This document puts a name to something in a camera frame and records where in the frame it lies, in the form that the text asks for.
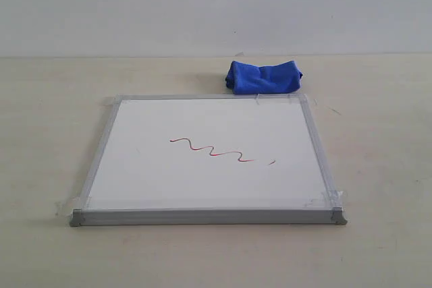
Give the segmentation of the clear tape front left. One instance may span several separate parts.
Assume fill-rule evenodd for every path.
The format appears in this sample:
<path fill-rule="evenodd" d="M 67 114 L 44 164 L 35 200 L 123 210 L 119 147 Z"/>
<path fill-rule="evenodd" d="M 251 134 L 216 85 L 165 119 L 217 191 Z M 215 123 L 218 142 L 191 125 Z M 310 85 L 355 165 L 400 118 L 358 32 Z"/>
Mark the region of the clear tape front left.
<path fill-rule="evenodd" d="M 64 201 L 55 202 L 56 217 L 71 217 L 74 213 L 81 213 L 88 206 L 90 197 L 74 196 Z"/>

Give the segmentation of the clear tape back right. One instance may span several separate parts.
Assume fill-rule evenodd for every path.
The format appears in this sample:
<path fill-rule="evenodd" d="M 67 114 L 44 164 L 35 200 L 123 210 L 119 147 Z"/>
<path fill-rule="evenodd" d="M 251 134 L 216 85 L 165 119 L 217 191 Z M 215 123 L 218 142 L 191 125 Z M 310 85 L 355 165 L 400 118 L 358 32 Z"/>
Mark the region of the clear tape back right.
<path fill-rule="evenodd" d="M 254 100 L 257 105 L 303 105 L 307 102 L 303 94 L 257 94 Z"/>

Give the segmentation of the clear tape back left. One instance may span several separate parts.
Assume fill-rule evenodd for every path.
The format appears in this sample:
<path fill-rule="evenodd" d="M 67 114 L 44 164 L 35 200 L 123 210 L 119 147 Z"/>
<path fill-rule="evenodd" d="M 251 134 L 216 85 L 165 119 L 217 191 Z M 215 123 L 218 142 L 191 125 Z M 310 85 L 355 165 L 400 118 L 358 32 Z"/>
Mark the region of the clear tape back left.
<path fill-rule="evenodd" d="M 116 104 L 120 104 L 123 100 L 128 100 L 128 99 L 129 99 L 128 96 L 112 96 L 112 97 L 105 97 L 105 98 L 101 101 L 101 105 L 103 105 L 103 106 L 116 105 Z"/>

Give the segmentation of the clear tape front right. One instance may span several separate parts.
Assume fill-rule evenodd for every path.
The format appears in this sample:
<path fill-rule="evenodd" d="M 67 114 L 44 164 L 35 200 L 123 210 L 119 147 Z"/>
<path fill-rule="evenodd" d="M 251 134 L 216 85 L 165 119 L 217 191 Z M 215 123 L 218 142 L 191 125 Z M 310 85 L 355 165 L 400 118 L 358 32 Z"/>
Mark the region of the clear tape front right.
<path fill-rule="evenodd" d="M 344 208 L 344 198 L 344 191 L 329 190 L 321 192 L 317 198 L 308 198 L 303 206 L 312 209 L 342 210 Z"/>

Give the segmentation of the blue cloth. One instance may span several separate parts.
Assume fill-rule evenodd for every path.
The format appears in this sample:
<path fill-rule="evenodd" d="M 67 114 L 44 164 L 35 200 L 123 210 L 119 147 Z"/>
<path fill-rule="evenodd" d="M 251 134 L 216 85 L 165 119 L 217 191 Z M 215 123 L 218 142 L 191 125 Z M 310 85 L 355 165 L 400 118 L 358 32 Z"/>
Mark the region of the blue cloth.
<path fill-rule="evenodd" d="M 294 61 L 261 67 L 232 61 L 225 85 L 237 95 L 288 94 L 300 89 L 302 77 Z"/>

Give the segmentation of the white board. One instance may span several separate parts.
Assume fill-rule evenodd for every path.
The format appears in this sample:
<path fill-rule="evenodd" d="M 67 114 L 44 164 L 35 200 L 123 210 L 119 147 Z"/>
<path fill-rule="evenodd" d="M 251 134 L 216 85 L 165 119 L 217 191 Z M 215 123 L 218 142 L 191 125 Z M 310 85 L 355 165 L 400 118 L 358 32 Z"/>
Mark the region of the white board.
<path fill-rule="evenodd" d="M 73 227 L 345 225 L 303 206 L 336 190 L 308 101 L 252 96 L 128 96 L 112 105 Z"/>

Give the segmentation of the clear tape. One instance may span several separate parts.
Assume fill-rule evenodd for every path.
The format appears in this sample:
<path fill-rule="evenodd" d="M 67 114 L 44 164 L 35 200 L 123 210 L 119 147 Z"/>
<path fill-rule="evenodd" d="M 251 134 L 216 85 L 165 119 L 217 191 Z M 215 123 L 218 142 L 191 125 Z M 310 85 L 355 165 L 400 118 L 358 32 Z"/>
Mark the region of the clear tape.
<path fill-rule="evenodd" d="M 105 98 L 101 101 L 101 105 L 103 105 L 103 106 L 116 105 L 116 104 L 120 104 L 123 100 L 128 100 L 128 99 L 129 99 L 128 96 L 112 96 L 112 97 L 105 97 Z"/>
<path fill-rule="evenodd" d="M 56 217 L 71 217 L 74 213 L 81 213 L 88 206 L 90 197 L 74 196 L 64 201 L 55 202 Z"/>
<path fill-rule="evenodd" d="M 344 208 L 344 198 L 344 191 L 329 190 L 321 192 L 317 198 L 308 198 L 303 206 L 312 209 L 342 210 Z"/>
<path fill-rule="evenodd" d="M 303 105 L 307 102 L 303 94 L 257 94 L 254 100 L 257 105 Z"/>

